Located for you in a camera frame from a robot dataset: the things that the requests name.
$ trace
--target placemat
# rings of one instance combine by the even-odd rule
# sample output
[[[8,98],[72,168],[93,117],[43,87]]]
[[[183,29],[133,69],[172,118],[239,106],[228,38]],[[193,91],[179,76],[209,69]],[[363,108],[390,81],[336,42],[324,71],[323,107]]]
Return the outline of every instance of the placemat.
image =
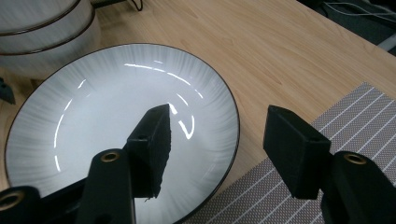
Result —
[[[363,83],[312,125],[332,141],[332,153],[348,150],[371,158],[395,186],[395,118],[395,101]],[[292,198],[266,159],[185,223],[324,223],[320,199]]]

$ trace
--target brass screw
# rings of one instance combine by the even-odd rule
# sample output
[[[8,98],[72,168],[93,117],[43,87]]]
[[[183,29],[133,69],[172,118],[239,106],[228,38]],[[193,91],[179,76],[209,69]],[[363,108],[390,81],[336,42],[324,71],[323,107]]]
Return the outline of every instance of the brass screw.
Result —
[[[107,152],[105,155],[101,157],[101,160],[104,162],[111,162],[115,161],[120,157],[120,154],[118,152]]]
[[[349,162],[358,164],[358,165],[364,165],[367,163],[366,159],[361,157],[360,155],[348,153],[344,155],[344,159],[346,159]]]
[[[21,190],[12,191],[0,198],[0,211],[6,211],[17,205],[24,198],[24,192]]]

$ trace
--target wooden table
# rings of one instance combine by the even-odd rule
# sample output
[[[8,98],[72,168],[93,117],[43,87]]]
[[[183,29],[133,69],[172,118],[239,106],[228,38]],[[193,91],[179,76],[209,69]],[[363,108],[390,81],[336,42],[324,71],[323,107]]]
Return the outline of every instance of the wooden table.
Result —
[[[157,43],[184,49],[228,83],[240,114],[233,167],[219,192],[266,158],[262,137],[268,105],[311,122],[369,82],[396,98],[396,58],[295,0],[144,0],[97,9],[102,48]],[[4,149],[19,108],[34,90],[29,79],[0,69],[16,105],[0,102],[0,189],[8,187]]]

